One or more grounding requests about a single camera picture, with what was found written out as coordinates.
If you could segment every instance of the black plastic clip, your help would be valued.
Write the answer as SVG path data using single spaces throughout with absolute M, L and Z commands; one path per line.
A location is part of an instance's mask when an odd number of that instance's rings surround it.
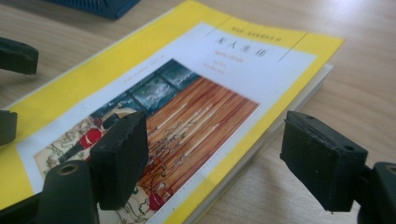
M 17 134 L 17 118 L 15 112 L 0 110 L 0 146 L 8 144 Z
M 350 211 L 361 205 L 358 223 L 396 220 L 396 164 L 364 163 L 368 152 L 312 116 L 289 111 L 282 159 L 325 210 Z
M 0 37 L 0 68 L 33 75 L 37 71 L 38 50 L 18 41 Z

